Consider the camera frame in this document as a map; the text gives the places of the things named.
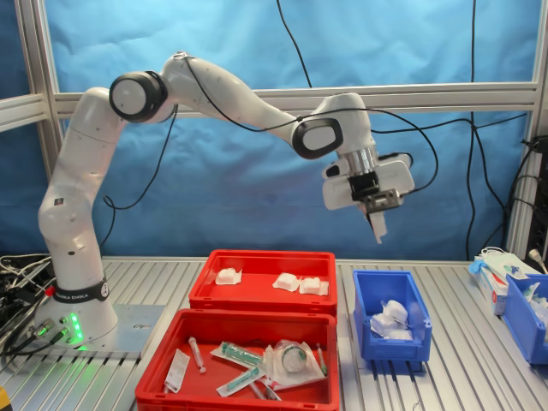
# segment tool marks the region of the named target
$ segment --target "metal table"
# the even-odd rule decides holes
[[[141,360],[49,354],[18,357],[0,372],[14,409],[136,409],[134,388],[175,312],[189,307],[188,292],[205,259],[105,258],[111,297],[122,304],[166,308]],[[529,366],[504,322],[488,306],[466,263],[338,260],[338,356],[341,410],[548,409],[548,367]],[[410,364],[356,355],[354,268],[408,270],[432,318],[430,361]]]

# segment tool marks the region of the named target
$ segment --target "connector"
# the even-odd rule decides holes
[[[69,332],[69,329],[67,327],[63,327],[62,330],[60,330],[50,341],[50,344],[53,345],[57,341],[59,341],[61,338],[65,337],[67,333]]]
[[[35,331],[34,336],[37,338],[41,338],[45,336],[49,330],[51,330],[55,326],[55,323],[52,319],[47,319],[44,321]]]

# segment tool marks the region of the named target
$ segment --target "plastic wrapper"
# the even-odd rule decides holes
[[[241,270],[234,268],[225,268],[221,270],[215,278],[216,285],[235,285],[241,283]]]
[[[293,360],[298,362],[298,364],[295,363],[293,364],[293,368],[289,368],[293,372],[289,372],[284,367],[283,363],[284,355],[286,355],[285,366],[288,366],[287,355],[291,351],[298,353],[295,354],[296,357],[293,358]],[[304,353],[306,359],[301,358],[301,352]],[[265,358],[265,366],[268,369],[269,364],[267,361],[269,361],[269,356],[266,355]],[[271,357],[271,359],[272,375],[270,377],[270,380],[271,388],[273,390],[283,390],[303,384],[310,384],[312,382],[319,381],[320,379],[325,378],[322,370],[318,365],[318,362],[316,361],[316,358],[314,357],[312,350],[305,342],[299,344],[297,342],[282,340],[273,350],[273,356]]]
[[[300,281],[293,274],[283,272],[279,275],[276,282],[272,284],[275,289],[286,289],[288,291],[296,291],[299,288]]]
[[[221,342],[221,345],[215,348],[211,355],[232,361],[245,368],[254,368],[263,362],[262,355],[239,347],[232,342]]]
[[[220,396],[231,396],[242,388],[254,383],[264,375],[265,372],[262,367],[256,366],[255,368],[250,368],[238,377],[234,378],[232,381],[229,381],[227,384],[217,388],[217,392]]]

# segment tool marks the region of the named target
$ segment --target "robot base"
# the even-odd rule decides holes
[[[85,351],[94,353],[96,358],[140,358],[150,343],[152,331],[165,306],[114,304],[113,308],[118,322],[111,332],[96,340],[85,342],[77,349],[54,346],[50,352],[44,350],[44,354],[79,356]]]

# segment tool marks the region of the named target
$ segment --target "blue plastic bin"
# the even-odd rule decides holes
[[[354,270],[354,320],[364,360],[428,361],[432,322],[409,271]],[[383,312],[381,301],[395,300],[408,310],[413,341],[385,340],[371,333],[370,320]]]
[[[548,343],[545,343],[546,327],[523,297],[523,291],[532,284],[540,283],[535,291],[541,297],[548,297],[548,276],[528,274],[527,280],[508,279],[508,296],[504,321],[514,341],[529,364],[548,364]]]

